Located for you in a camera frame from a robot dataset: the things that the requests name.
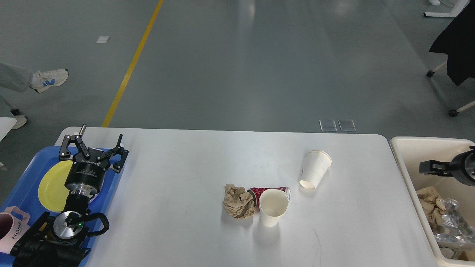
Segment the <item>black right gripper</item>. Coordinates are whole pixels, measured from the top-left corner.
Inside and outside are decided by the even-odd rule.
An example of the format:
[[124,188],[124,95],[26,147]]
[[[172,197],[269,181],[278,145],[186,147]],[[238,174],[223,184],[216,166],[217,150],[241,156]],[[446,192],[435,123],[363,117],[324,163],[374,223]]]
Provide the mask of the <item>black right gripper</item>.
[[469,151],[458,154],[449,162],[428,160],[419,163],[419,173],[424,175],[436,175],[439,177],[454,177],[458,182],[474,186],[475,147],[470,146]]

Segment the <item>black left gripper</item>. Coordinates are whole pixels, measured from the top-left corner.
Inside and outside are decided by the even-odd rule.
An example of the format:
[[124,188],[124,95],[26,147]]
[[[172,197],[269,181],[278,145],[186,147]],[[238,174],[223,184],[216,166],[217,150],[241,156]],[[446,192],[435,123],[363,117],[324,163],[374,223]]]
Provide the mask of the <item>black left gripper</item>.
[[[70,160],[72,162],[71,169],[65,181],[65,187],[73,192],[75,190],[88,190],[89,194],[95,195],[100,193],[105,180],[107,169],[113,170],[119,174],[124,167],[125,161],[129,154],[121,145],[123,135],[119,135],[117,145],[96,157],[96,161],[91,161],[88,147],[82,140],[85,133],[86,124],[83,124],[77,135],[65,135],[58,152],[60,161]],[[85,159],[74,161],[75,155],[71,154],[69,147],[75,145],[78,153],[82,154]],[[110,159],[115,155],[120,155],[119,161],[110,164]]]

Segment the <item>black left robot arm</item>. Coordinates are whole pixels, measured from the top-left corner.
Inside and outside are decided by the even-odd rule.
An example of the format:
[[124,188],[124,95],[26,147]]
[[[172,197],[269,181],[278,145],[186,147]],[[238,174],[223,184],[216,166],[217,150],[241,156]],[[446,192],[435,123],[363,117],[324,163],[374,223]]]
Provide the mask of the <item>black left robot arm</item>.
[[67,196],[61,210],[47,209],[13,245],[10,255],[14,267],[78,267],[91,249],[91,238],[109,230],[105,210],[117,187],[115,182],[102,188],[107,172],[119,174],[129,151],[119,135],[109,149],[92,148],[83,142],[86,125],[77,135],[65,135],[58,151],[59,162],[69,162],[64,181]]

